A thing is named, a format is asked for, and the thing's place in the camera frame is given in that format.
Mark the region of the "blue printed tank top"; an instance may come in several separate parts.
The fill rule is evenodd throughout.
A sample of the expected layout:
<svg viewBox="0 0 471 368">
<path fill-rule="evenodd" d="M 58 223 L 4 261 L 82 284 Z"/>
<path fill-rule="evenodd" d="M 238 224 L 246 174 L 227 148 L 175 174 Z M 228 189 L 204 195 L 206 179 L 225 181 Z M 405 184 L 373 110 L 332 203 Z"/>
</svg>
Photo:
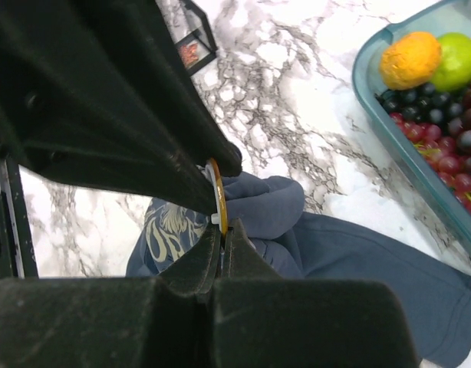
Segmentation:
<svg viewBox="0 0 471 368">
<path fill-rule="evenodd" d="M 252 249 L 280 276 L 385 283 L 400 300 L 421 360 L 458 367 L 469 356 L 470 275 L 369 228 L 306 212 L 293 179 L 241 172 L 222 183 L 229 220 L 242 220 Z M 204 214 L 152 198 L 126 276 L 165 271 L 208 224 Z"/>
</svg>

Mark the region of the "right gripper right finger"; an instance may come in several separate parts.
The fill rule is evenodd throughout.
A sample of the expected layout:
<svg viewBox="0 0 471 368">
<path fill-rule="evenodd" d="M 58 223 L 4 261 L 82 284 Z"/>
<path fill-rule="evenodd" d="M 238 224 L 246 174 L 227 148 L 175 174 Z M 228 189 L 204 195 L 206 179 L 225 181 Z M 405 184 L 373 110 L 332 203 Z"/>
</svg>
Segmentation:
<svg viewBox="0 0 471 368">
<path fill-rule="evenodd" d="M 233 220 L 225 237 L 219 282 L 282 280 L 252 247 L 242 220 Z"/>
</svg>

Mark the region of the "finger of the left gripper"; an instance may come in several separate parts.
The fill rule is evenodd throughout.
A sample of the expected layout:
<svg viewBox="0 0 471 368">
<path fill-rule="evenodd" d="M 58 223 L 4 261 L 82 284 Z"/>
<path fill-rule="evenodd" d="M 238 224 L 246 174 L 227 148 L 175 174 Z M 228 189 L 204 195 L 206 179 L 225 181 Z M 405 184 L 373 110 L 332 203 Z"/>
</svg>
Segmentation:
<svg viewBox="0 0 471 368">
<path fill-rule="evenodd" d="M 46 177 L 242 169 L 154 1 L 0 1 L 0 146 Z"/>
<path fill-rule="evenodd" d="M 209 151 L 193 140 L 159 140 L 151 149 L 76 146 L 16 140 L 16 160 L 54 182 L 165 199 L 201 213 L 213 213 L 212 184 L 196 167 Z"/>
</svg>

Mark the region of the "yellow round badge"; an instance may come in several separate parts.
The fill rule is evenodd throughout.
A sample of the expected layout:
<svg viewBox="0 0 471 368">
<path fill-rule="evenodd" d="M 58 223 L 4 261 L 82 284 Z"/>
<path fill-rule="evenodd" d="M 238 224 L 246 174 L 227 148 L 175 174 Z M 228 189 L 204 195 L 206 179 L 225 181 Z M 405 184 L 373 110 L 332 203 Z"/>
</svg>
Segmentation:
<svg viewBox="0 0 471 368">
<path fill-rule="evenodd" d="M 215 159 L 210 158 L 207 160 L 203 169 L 203 174 L 212 186 L 215 202 L 216 212 L 211 214 L 210 221 L 217 225 L 221 236 L 226 237 L 229 230 L 229 218 L 226 205 L 226 197 L 224 193 L 222 176 L 219 171 L 219 166 Z"/>
</svg>

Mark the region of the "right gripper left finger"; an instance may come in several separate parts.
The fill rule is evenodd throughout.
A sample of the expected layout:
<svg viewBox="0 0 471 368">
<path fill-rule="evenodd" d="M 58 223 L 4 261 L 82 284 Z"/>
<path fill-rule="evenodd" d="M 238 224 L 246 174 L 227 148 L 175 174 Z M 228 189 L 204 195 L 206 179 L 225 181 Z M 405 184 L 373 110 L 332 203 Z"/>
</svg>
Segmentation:
<svg viewBox="0 0 471 368">
<path fill-rule="evenodd" d="M 209 297 L 220 274 L 221 241 L 218 228 L 209 225 L 187 253 L 159 274 L 156 294 Z"/>
</svg>

